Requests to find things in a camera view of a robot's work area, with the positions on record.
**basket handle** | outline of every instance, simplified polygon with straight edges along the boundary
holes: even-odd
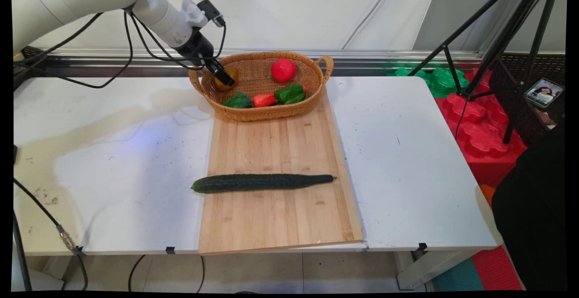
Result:
[[[327,80],[329,79],[329,76],[332,75],[332,71],[333,71],[333,59],[329,56],[322,56],[319,59],[316,60],[316,65],[319,66],[320,65],[320,61],[325,61],[326,62],[326,74],[324,75],[324,83],[327,82]]]
[[[201,88],[201,82],[199,82],[199,74],[197,74],[197,71],[189,70],[189,80],[191,81],[191,84],[195,90],[197,90],[197,92],[199,92],[202,96],[205,96],[203,88]]]

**white table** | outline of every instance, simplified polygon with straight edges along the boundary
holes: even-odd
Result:
[[[285,252],[413,251],[424,242],[462,261],[502,244],[422,79],[333,77],[327,93],[364,242]],[[119,78],[101,90],[30,79],[14,93],[14,176],[89,255],[196,253],[203,197],[190,187],[207,175],[213,114],[188,78]],[[28,255],[70,254],[16,185],[14,208]],[[429,255],[414,265],[440,267]]]

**person's photo on phone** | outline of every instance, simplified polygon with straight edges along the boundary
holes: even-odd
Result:
[[[563,89],[563,86],[543,78],[528,90],[525,96],[530,102],[541,108],[546,108]]]

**green bell pepper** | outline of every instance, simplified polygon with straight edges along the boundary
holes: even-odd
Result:
[[[306,99],[304,88],[300,84],[290,84],[273,92],[276,104],[295,104]]]
[[[238,92],[233,98],[223,103],[224,106],[231,108],[252,108],[253,101],[243,94]]]

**teal foam mat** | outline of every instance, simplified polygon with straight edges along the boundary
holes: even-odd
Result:
[[[472,259],[466,259],[459,265],[432,279],[436,291],[482,291],[484,287]]]

